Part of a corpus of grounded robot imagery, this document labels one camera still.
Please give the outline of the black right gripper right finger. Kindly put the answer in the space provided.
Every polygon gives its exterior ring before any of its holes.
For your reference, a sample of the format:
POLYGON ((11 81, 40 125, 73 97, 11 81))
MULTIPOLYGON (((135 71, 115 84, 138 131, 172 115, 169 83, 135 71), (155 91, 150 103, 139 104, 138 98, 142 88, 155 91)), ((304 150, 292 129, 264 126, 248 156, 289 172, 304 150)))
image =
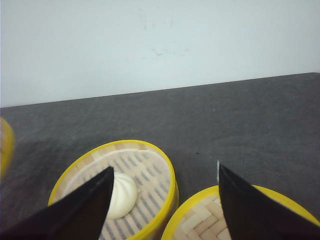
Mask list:
POLYGON ((219 196, 233 240, 318 240, 320 227, 272 200, 224 165, 219 196))

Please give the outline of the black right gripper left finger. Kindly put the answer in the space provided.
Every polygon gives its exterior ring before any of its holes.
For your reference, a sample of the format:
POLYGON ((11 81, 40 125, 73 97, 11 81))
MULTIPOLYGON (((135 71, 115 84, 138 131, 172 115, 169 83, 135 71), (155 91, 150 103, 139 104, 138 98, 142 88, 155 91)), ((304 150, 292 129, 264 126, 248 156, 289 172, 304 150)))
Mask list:
POLYGON ((48 206, 0 233, 2 240, 97 240, 114 186, 114 169, 96 176, 48 206))

